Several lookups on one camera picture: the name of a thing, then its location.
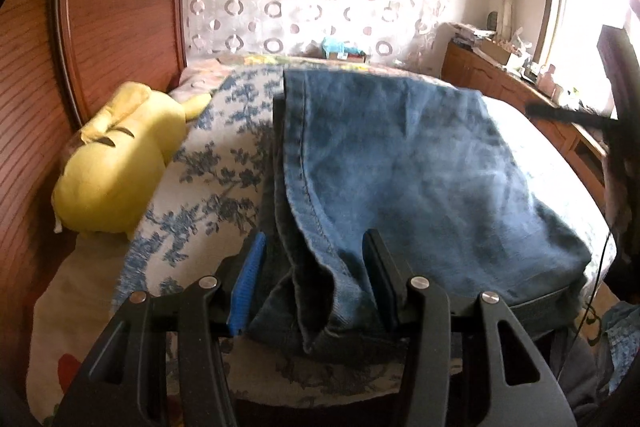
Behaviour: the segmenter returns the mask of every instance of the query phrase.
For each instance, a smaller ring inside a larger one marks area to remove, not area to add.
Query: wooden cabinet
[[[447,48],[440,76],[456,87],[477,89],[486,96],[503,100],[522,114],[528,103],[552,105],[552,102],[534,86],[499,70],[484,58],[452,42]],[[532,119],[531,123],[572,166],[591,197],[604,211],[602,158],[605,152],[602,147],[584,129],[576,125],[537,119]]]

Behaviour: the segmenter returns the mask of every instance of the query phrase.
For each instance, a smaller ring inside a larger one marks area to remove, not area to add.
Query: bed sheet
[[[282,89],[285,67],[238,70],[225,81],[167,167],[127,254],[114,305],[135,290],[180,291],[239,251],[255,225],[268,161],[271,99]],[[604,218],[571,167],[523,115],[497,100],[487,99],[487,105],[533,193],[590,248],[587,294],[607,235]],[[612,244],[605,271],[614,256]],[[286,357],[244,337],[223,341],[223,352],[234,395],[270,405],[334,405],[392,393],[402,373],[400,363],[354,369]]]

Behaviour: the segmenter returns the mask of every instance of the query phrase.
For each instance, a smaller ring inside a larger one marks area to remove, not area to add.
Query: stuffed animal
[[[80,130],[51,196],[56,217],[77,232],[132,236],[164,168],[184,140],[186,121],[210,94],[183,104],[144,84],[126,82]]]

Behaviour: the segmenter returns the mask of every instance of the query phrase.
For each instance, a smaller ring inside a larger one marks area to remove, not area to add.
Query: blue cloth
[[[253,337],[334,362],[386,353],[362,259],[370,228],[451,293],[518,305],[559,291],[519,317],[531,334],[575,317],[590,252],[529,192],[480,93],[349,71],[285,80]]]
[[[618,302],[602,316],[613,360],[609,392],[613,393],[631,367],[640,349],[640,306]]]

